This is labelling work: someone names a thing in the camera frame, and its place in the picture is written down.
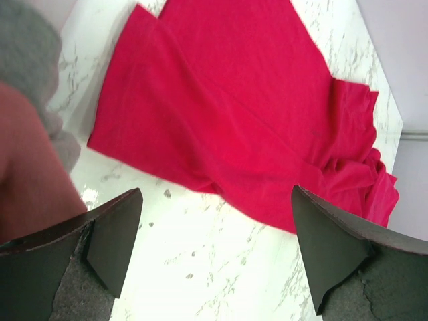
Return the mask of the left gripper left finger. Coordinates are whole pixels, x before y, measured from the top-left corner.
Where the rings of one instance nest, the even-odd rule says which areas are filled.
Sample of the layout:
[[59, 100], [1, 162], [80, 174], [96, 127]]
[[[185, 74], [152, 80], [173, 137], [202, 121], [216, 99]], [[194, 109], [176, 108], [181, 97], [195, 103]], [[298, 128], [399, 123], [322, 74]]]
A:
[[128, 271], [143, 196], [105, 204], [1, 245], [1, 319], [109, 320]]

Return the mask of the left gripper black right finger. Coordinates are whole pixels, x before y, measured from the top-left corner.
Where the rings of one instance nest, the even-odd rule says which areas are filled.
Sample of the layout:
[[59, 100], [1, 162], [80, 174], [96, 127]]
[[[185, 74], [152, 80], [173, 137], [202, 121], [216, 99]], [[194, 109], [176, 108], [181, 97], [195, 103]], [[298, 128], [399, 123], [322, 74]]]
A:
[[299, 187], [292, 212], [315, 313], [323, 320], [426, 320], [427, 242]]

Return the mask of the red t-shirt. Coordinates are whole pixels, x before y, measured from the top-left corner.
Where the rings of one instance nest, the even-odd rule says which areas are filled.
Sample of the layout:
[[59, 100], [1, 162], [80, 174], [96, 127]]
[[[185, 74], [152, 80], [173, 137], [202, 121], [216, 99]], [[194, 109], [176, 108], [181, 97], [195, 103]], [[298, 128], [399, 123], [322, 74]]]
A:
[[137, 5], [88, 147], [284, 231], [295, 185], [384, 227], [399, 194], [374, 148], [377, 96], [332, 76], [289, 1]]

